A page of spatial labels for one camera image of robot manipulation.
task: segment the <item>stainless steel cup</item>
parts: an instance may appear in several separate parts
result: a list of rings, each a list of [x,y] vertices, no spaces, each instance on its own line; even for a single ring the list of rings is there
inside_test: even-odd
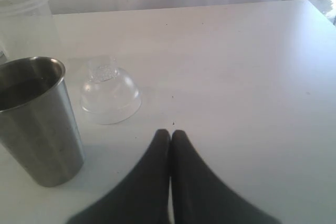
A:
[[[64,75],[52,58],[0,65],[0,142],[46,187],[70,180],[84,162]]]

